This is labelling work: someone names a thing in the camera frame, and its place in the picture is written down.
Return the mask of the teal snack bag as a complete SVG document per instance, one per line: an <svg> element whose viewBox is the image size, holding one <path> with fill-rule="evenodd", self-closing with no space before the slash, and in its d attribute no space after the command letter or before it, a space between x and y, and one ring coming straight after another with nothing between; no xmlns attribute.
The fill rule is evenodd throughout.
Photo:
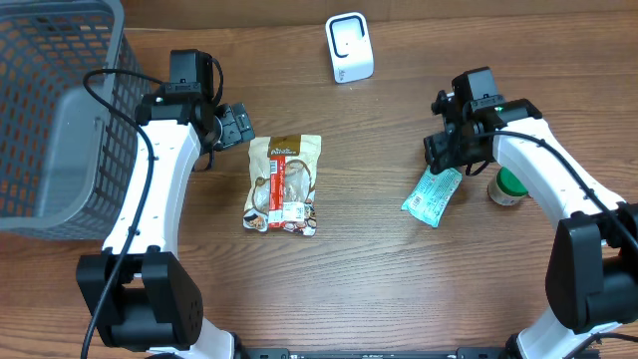
<svg viewBox="0 0 638 359"><path fill-rule="evenodd" d="M462 174L455 169L447 169L433 175L431 168L427 167L414 190L403 202L401 210L437 228L462 179Z"/></svg>

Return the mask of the brown white snack pouch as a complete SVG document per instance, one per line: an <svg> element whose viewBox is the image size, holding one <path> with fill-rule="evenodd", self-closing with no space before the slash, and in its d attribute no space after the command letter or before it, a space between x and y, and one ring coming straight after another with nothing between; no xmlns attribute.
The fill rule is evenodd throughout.
<svg viewBox="0 0 638 359"><path fill-rule="evenodd" d="M251 188L244 206L243 226L260 232L282 229L312 236L317 228L315 210L316 177L322 138L318 135L258 137L250 142L249 172ZM268 225L270 196L270 158L285 157L283 222Z"/></svg>

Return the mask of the green lidded can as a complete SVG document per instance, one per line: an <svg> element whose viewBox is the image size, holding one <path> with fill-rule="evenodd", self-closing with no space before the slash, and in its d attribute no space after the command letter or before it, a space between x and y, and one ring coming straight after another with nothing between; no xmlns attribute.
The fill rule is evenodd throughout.
<svg viewBox="0 0 638 359"><path fill-rule="evenodd" d="M487 186L489 197L502 206L518 204L528 196L528 191L520 180L507 168L501 168Z"/></svg>

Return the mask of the red white stick pack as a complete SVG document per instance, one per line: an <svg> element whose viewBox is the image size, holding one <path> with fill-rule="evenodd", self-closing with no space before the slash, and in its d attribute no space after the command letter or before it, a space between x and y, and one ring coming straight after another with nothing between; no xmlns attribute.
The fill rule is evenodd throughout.
<svg viewBox="0 0 638 359"><path fill-rule="evenodd" d="M280 227L283 219L285 185L285 157L274 156L270 158L270 196L268 225L270 228Z"/></svg>

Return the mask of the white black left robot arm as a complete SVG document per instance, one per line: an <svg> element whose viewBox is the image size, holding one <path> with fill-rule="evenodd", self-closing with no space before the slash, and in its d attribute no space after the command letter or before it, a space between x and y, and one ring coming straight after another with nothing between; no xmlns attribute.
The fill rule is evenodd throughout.
<svg viewBox="0 0 638 359"><path fill-rule="evenodd" d="M76 280L91 313L92 338L153 358L245 358L234 333L205 319L200 290L178 260L185 190L202 155L254 137L245 108L222 102L223 73L209 54L169 56L169 79L143 95L132 116L109 112L138 134L138 152L119 219L100 253L80 257Z"/></svg>

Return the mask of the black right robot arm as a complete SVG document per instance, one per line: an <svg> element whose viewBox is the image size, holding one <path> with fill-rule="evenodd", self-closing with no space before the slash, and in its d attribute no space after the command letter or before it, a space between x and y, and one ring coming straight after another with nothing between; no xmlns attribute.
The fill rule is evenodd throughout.
<svg viewBox="0 0 638 359"><path fill-rule="evenodd" d="M529 100L508 101L492 71L466 71L439 91L442 132L424 139L433 174L497 163L521 182L555 229L545 275L547 309L512 335L501 358L596 357L637 319L637 206L592 177L554 137Z"/></svg>

